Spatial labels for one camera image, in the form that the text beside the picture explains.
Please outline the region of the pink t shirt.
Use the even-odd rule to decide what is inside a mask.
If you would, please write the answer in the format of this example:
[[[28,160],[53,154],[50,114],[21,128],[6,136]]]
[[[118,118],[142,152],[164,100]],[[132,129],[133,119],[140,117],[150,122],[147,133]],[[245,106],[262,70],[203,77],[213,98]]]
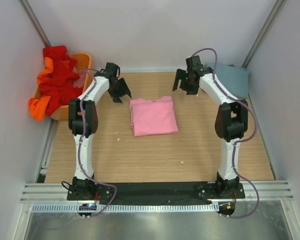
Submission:
[[[133,99],[129,102],[130,127],[135,137],[164,135],[179,131],[171,96]]]

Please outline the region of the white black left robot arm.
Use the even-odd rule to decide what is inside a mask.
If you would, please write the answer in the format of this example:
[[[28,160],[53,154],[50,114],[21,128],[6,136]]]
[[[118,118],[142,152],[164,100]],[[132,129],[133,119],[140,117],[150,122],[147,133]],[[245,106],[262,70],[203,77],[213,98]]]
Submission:
[[[132,96],[124,78],[120,77],[121,69],[117,64],[108,62],[104,69],[87,68],[85,72],[92,77],[91,84],[68,104],[68,127],[76,149],[75,173],[67,193],[70,201],[91,200],[97,193],[98,183],[94,180],[92,165],[93,139],[99,126],[97,103],[105,93],[109,93],[114,103],[120,104],[122,97]]]

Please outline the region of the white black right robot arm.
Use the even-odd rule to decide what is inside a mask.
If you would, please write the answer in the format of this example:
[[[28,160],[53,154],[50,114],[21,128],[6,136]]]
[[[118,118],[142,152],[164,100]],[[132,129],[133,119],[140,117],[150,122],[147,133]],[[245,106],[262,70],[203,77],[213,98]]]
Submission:
[[[233,96],[219,81],[211,67],[205,67],[198,55],[188,57],[186,70],[177,69],[172,90],[182,89],[195,95],[202,89],[218,106],[214,129],[221,139],[220,166],[215,183],[209,186],[218,198],[245,197],[240,177],[235,172],[241,140],[248,130],[248,110],[245,100]]]

